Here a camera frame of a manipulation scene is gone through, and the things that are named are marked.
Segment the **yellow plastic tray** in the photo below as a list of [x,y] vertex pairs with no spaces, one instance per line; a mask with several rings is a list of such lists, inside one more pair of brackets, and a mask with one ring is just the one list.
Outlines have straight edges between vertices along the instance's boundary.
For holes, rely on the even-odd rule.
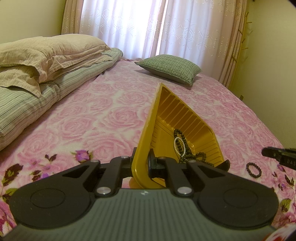
[[169,157],[179,161],[174,150],[174,130],[185,136],[193,154],[203,152],[206,162],[214,167],[224,163],[224,157],[213,130],[177,95],[164,84],[158,85],[149,114],[144,124],[132,161],[133,189],[164,188],[163,178],[151,178],[148,171],[148,155],[153,150],[156,157]]

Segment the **pink rose bed blanket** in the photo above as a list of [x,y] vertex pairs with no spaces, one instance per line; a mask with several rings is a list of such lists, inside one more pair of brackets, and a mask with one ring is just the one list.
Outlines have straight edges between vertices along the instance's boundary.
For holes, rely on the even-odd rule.
[[[161,78],[133,61],[120,60],[54,104],[1,151],[1,235],[16,225],[9,210],[12,193],[92,158],[103,163],[131,155],[137,146]],[[295,171],[261,155],[281,143],[256,114],[217,80],[199,74],[191,88],[165,85],[214,131],[230,172],[249,178],[255,163],[258,182],[280,201],[273,226],[295,222]]]

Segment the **green checked cushion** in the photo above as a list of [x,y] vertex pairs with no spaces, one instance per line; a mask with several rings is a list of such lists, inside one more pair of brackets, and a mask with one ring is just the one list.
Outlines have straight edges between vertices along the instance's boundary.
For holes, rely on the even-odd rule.
[[173,55],[158,55],[140,61],[135,61],[137,66],[154,75],[192,86],[195,77],[202,72],[195,63]]

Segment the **green striped folded quilt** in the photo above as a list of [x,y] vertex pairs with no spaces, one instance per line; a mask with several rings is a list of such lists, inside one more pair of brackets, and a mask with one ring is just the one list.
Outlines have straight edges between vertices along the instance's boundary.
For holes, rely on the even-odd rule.
[[59,102],[85,82],[111,68],[123,52],[118,48],[106,51],[110,59],[89,67],[80,67],[41,84],[41,96],[36,97],[17,87],[1,87],[1,150],[13,142],[23,130],[40,118],[52,105]]

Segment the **wooden coat rack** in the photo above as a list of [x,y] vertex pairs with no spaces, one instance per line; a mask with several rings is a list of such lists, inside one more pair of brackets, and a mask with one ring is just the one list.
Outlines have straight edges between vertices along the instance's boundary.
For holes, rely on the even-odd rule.
[[247,20],[248,15],[249,15],[249,11],[246,11],[239,21],[238,32],[235,37],[235,43],[234,43],[234,47],[231,55],[231,59],[233,60],[234,63],[238,62],[240,50],[241,50],[242,44],[245,41],[245,38],[244,38],[245,27],[247,24],[252,23]]

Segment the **beige pillow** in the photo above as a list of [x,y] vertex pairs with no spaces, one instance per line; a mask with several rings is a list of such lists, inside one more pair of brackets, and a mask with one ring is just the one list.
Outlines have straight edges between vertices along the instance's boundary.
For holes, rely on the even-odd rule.
[[94,64],[112,61],[110,48],[97,37],[65,34],[1,44],[1,87],[16,86],[36,97],[40,84]]

